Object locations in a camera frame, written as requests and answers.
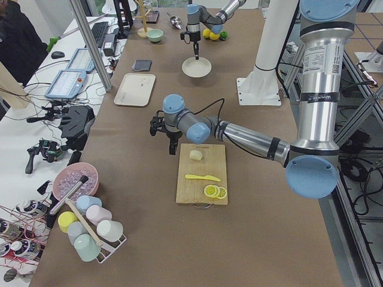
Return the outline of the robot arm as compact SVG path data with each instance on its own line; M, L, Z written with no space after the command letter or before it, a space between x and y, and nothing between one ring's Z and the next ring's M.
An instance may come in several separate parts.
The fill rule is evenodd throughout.
M201 40L200 24L205 25L214 34L219 34L225 22L227 22L235 11L243 6L246 0L229 1L216 15L208 12L205 6L188 4L186 6L187 25L186 30L180 33L180 39L185 43L193 43L193 51L196 60L199 60L199 41Z
M336 187L339 147L334 142L340 98L344 45L354 33L357 1L272 1L264 25L254 70L238 81L241 105L269 105L278 95L270 90L277 53L294 11L302 13L300 39L304 44L303 81L299 102L297 138L288 143L222 120L200 117L186 108L184 99L170 94L163 101L162 116L154 116L150 133L165 133L169 152L186 136L195 144L210 136L230 142L256 157L279 162L288 186L298 195L320 199Z

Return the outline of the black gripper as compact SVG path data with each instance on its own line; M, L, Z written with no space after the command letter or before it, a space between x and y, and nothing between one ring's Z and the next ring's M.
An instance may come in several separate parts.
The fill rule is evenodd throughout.
M186 44L193 42L193 51L196 60L199 60L199 41L200 41L200 31L190 32L184 31L180 33L180 39Z
M181 132L171 132L168 130L165 126L165 117L161 117L159 115L161 112L163 111L158 110L150 121L150 135L155 136L157 132L165 133L169 138L169 154L175 155L177 151L178 140L182 137L183 134Z

